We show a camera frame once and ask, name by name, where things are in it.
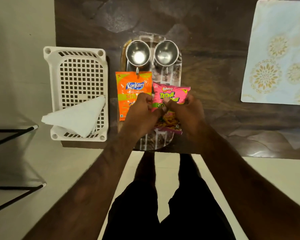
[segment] bingo logo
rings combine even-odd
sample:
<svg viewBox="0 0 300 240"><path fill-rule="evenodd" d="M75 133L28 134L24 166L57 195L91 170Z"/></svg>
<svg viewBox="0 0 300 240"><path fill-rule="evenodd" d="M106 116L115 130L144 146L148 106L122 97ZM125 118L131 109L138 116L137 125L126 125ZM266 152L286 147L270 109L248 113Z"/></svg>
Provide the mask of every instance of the bingo logo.
<svg viewBox="0 0 300 240"><path fill-rule="evenodd" d="M162 91L168 91L168 90L170 90L170 91L172 91L173 90L173 88L162 88Z"/></svg>
<svg viewBox="0 0 300 240"><path fill-rule="evenodd" d="M145 86L145 82L128 82L126 89L141 90Z"/></svg>

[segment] floor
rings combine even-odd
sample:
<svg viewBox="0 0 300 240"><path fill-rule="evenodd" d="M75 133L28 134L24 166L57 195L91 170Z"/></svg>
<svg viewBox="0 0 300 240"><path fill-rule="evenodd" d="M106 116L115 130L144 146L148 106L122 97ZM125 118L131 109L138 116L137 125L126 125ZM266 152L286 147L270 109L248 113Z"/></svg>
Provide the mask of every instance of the floor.
<svg viewBox="0 0 300 240"><path fill-rule="evenodd" d="M0 0L0 128L39 125L35 132L0 146L0 183L47 183L43 189L0 211L0 240L22 239L101 153L63 148L50 139L51 127L40 122L43 115L52 111L43 47L55 45L53 5L53 0ZM115 197L132 181L141 156L142 152L131 154ZM204 161L199 155L194 155L194 159L236 238L247 239ZM300 204L299 160L245 160ZM162 220L169 213L168 201L178 187L178 155L156 153L155 163L158 217ZM0 191L0 205L21 193Z"/></svg>

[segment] orange snack packet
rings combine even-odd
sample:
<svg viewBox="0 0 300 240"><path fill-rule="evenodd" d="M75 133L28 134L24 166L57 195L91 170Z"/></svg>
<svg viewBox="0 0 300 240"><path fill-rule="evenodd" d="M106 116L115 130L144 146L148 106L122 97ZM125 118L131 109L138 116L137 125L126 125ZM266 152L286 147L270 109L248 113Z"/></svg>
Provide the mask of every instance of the orange snack packet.
<svg viewBox="0 0 300 240"><path fill-rule="evenodd" d="M116 72L119 121L124 121L130 106L136 101L137 96L145 92L151 95L152 72Z"/></svg>

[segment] wooden table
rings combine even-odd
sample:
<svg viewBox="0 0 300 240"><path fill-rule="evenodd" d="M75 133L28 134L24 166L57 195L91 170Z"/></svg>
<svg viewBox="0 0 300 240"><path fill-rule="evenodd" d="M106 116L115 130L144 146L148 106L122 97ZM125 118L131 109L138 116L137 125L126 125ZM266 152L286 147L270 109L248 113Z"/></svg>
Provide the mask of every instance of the wooden table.
<svg viewBox="0 0 300 240"><path fill-rule="evenodd" d="M109 140L117 134L115 71L119 70L122 46L150 32L166 36L181 49L181 85L191 87L204 105L206 120L242 156L300 159L300 105L240 101L256 2L55 0L56 45L105 49ZM105 143L63 141L62 145L104 148ZM175 135L158 151L198 153L182 135Z"/></svg>

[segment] snack packet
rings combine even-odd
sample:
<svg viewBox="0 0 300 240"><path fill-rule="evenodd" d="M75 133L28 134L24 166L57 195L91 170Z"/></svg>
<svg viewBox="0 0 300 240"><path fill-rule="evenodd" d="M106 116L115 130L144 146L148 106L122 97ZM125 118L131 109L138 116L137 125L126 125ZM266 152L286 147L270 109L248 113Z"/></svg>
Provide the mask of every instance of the snack packet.
<svg viewBox="0 0 300 240"><path fill-rule="evenodd" d="M152 72L116 72L119 121L124 121L130 106L136 101L137 96L145 92L151 95Z"/></svg>
<svg viewBox="0 0 300 240"><path fill-rule="evenodd" d="M152 100L152 111L164 106L163 98L166 97L176 101L178 104L183 104L190 89L190 87L177 87L153 82L154 97ZM160 117L155 127L164 131L182 134L180 122L176 118L175 113L170 110L164 116Z"/></svg>

